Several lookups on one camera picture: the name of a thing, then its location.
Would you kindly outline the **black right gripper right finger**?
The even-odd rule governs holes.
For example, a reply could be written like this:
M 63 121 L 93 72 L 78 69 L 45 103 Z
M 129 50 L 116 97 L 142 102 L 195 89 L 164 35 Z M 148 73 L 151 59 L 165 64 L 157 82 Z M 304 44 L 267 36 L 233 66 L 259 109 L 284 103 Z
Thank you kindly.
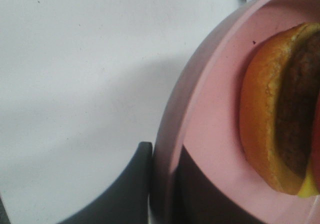
M 211 183 L 184 147 L 177 169 L 172 222 L 174 224 L 264 223 Z

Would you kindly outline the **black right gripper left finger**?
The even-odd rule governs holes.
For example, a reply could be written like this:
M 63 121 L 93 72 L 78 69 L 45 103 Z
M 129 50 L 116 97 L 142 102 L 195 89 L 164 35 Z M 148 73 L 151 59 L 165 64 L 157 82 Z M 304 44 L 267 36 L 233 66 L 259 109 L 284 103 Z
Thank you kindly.
M 153 146 L 140 142 L 119 177 L 63 224 L 147 224 Z

